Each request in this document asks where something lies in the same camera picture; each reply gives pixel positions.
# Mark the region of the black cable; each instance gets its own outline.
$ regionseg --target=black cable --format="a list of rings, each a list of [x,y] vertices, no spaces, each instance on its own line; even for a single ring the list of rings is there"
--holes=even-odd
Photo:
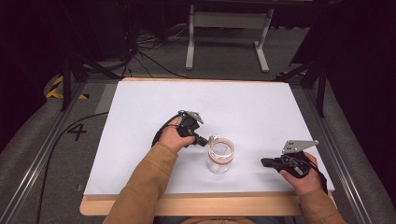
[[[113,70],[116,70],[118,68],[123,67],[125,64],[127,64],[131,60],[131,57],[122,56],[121,58],[123,58],[123,59],[121,59],[120,63],[114,64],[114,65],[110,65],[110,66],[107,66],[107,67],[104,67],[104,68],[109,70],[109,71],[113,71]],[[91,72],[91,73],[98,72],[96,69],[91,68],[91,67],[84,67],[84,68],[85,68],[85,70],[87,70],[87,72]]]
[[[131,68],[129,67],[129,65],[128,65],[128,72],[129,72],[129,75],[132,77],[132,71],[131,71]]]
[[[177,125],[177,124],[168,124],[168,125],[165,126],[165,128],[166,128],[166,127],[178,127],[178,126],[179,126],[179,125]]]
[[[172,75],[175,75],[175,76],[177,76],[177,77],[188,78],[188,77],[185,77],[185,76],[176,74],[176,73],[174,73],[174,72],[172,72],[172,71],[169,71],[167,68],[165,68],[164,66],[160,65],[159,63],[157,63],[155,60],[153,60],[152,58],[150,58],[147,54],[143,53],[142,51],[139,50],[138,52],[139,52],[140,54],[146,56],[148,59],[152,60],[154,63],[156,63],[157,65],[159,65],[161,68],[163,68],[163,69],[164,69],[165,71],[167,71],[168,73],[170,73],[170,74],[172,74]]]
[[[318,166],[317,166],[314,162],[312,162],[311,160],[309,160],[309,162],[300,161],[300,160],[297,160],[297,161],[309,165],[315,172],[317,172],[317,174],[319,175],[319,178],[320,178],[320,185],[322,186],[323,191],[324,191],[326,194],[328,194],[329,191],[328,191],[328,189],[327,189],[327,178],[326,178],[326,176],[324,176],[324,174],[319,170]]]
[[[146,71],[148,72],[148,75],[150,76],[150,77],[153,77],[152,75],[151,75],[151,73],[149,72],[149,70],[147,69],[147,67],[145,67],[135,56],[134,56],[134,58],[140,63],[140,66],[142,66],[144,69],[146,69]]]
[[[126,70],[126,64],[124,65],[124,69],[122,70],[121,77],[123,77],[123,75],[125,74],[125,70]]]
[[[158,130],[158,132],[155,133],[154,139],[152,139],[152,143],[151,143],[152,147],[155,145],[155,143],[158,142],[158,140],[160,140],[161,134],[163,133],[163,129],[166,128],[173,119],[179,117],[180,113],[181,111],[179,111],[176,115],[174,115],[172,118],[166,121],[165,124],[160,128],[160,130]]]
[[[230,29],[230,28],[222,28],[222,29],[219,28],[217,30],[221,31],[224,34],[231,35],[231,36],[240,35],[242,33],[242,31],[244,31],[244,29],[234,29],[234,30],[237,30],[237,32],[233,33],[233,32],[231,32],[232,29]]]
[[[91,56],[91,59],[93,59],[93,57],[92,57],[92,55],[91,55],[91,53],[90,53],[90,50],[88,49],[88,47],[87,47],[87,45],[85,44],[83,38],[81,37],[81,35],[79,34],[79,32],[78,32],[76,26],[74,25],[73,20],[71,19],[69,13],[67,12],[66,7],[64,6],[64,3],[62,2],[62,0],[58,0],[58,2],[60,3],[62,9],[64,10],[64,14],[66,14],[67,19],[69,20],[70,24],[72,25],[73,29],[75,30],[76,35],[78,36],[78,39],[81,41],[82,46],[83,46],[84,49],[87,51],[87,53]]]
[[[76,52],[71,51],[70,53],[73,56],[75,56],[77,59],[79,59],[80,61],[86,63],[90,67],[92,67],[95,70],[97,70],[98,72],[101,72],[101,73],[105,74],[107,77],[110,77],[110,78],[113,78],[113,79],[122,79],[121,76],[118,76],[117,74],[114,74],[114,73],[108,71],[102,65],[100,65],[98,63],[91,62],[90,60],[86,59],[84,56],[82,56],[82,55],[80,55],[80,54],[78,54]]]
[[[49,153],[49,157],[47,158],[47,164],[46,164],[46,168],[45,168],[45,173],[44,173],[44,179],[43,179],[43,184],[41,185],[41,192],[40,192],[40,199],[38,202],[38,209],[37,209],[37,217],[35,220],[36,224],[40,223],[40,216],[41,216],[41,205],[43,203],[43,196],[44,196],[44,189],[47,183],[47,176],[48,176],[48,172],[49,172],[49,168],[50,168],[50,160],[52,158],[52,154],[54,149],[56,148],[56,145],[58,144],[59,140],[61,140],[61,137],[64,135],[64,133],[66,133],[71,127],[73,127],[73,125],[85,120],[85,119],[90,119],[90,118],[94,118],[94,117],[98,117],[98,116],[102,116],[102,115],[106,115],[108,114],[108,112],[104,112],[104,113],[100,113],[100,114],[94,114],[94,115],[90,115],[87,117],[84,117],[82,119],[78,119],[77,121],[73,122],[72,124],[70,124],[69,126],[67,126],[67,128],[65,128],[58,136],[58,138],[56,139],[55,143],[53,144],[52,149],[50,150]]]
[[[172,44],[175,43],[177,41],[179,41],[180,39],[182,39],[182,36],[188,31],[188,26],[178,30],[178,31],[174,31],[174,32],[169,32],[168,37],[166,37],[166,41],[160,41],[158,38],[155,38],[154,35],[151,35],[150,37],[138,37],[139,38],[143,38],[139,41],[137,41],[137,46],[139,49],[142,50],[152,50],[152,49],[160,49],[165,45],[168,44]],[[151,47],[146,47],[146,46],[141,46],[139,44],[145,44],[146,42],[152,42]]]

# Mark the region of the yellow tape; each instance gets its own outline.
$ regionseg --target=yellow tape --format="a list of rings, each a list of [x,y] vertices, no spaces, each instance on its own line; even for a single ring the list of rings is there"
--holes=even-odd
[[[47,98],[58,98],[58,99],[63,99],[64,95],[62,93],[56,93],[56,90],[58,89],[59,85],[61,82],[64,80],[64,76],[59,75],[56,80],[53,82],[52,87],[49,90],[49,93],[47,93]],[[81,94],[78,99],[80,100],[88,100],[90,98],[89,94]]]

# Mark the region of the brown sweater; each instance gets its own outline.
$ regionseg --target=brown sweater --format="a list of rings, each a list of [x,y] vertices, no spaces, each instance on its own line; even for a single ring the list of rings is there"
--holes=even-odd
[[[122,189],[104,223],[151,224],[154,219],[155,206],[165,192],[176,160],[177,154],[167,146],[157,143],[134,169],[131,178]],[[315,190],[300,197],[300,206],[308,223],[345,223],[332,200],[323,190]],[[191,218],[184,223],[224,222]],[[243,217],[236,217],[233,221],[226,223],[252,222]]]

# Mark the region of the person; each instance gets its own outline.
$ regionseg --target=person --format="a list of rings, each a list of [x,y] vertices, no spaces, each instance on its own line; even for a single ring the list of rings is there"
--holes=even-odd
[[[157,202],[163,196],[173,167],[177,161],[177,153],[194,141],[194,137],[180,137],[176,130],[178,118],[173,119],[163,129],[159,141],[150,149],[146,157],[134,169],[126,186],[114,202],[104,224],[153,223]],[[316,163],[316,159],[305,153]],[[300,197],[300,206],[308,223],[345,223],[335,208],[332,200],[321,189],[318,174],[311,169],[309,174],[297,179],[286,171],[280,174],[295,188]],[[194,217],[181,217],[178,221],[166,222],[166,218],[156,219],[157,223],[279,223],[279,218],[263,217],[261,221],[253,221],[249,217],[236,217],[234,220],[203,220]]]

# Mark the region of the hand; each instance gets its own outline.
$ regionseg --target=hand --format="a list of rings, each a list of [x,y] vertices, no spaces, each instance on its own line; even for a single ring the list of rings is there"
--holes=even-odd
[[[195,137],[193,136],[180,137],[176,129],[176,125],[179,119],[180,117],[175,118],[171,122],[169,122],[169,126],[163,129],[163,133],[158,140],[159,143],[170,147],[176,153],[178,153],[184,146],[193,143],[195,140]]]
[[[311,154],[305,152],[305,156],[311,160],[315,165],[318,165],[317,159]],[[289,172],[281,170],[280,174],[285,178],[292,186],[294,186],[295,192],[298,196],[302,196],[306,193],[314,191],[316,189],[321,189],[320,177],[314,169],[310,169],[308,175],[304,178],[296,178]]]

